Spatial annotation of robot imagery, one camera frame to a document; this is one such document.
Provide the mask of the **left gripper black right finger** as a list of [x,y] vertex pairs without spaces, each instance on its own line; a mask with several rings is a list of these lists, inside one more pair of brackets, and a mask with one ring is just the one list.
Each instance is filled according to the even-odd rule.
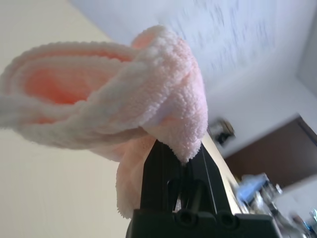
[[180,164],[179,172],[178,212],[230,212],[220,170],[203,144],[193,159]]

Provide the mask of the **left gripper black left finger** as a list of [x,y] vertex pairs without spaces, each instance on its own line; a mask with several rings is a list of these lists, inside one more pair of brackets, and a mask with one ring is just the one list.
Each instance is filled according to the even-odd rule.
[[144,163],[140,209],[175,211],[184,174],[185,167],[173,151],[155,141]]

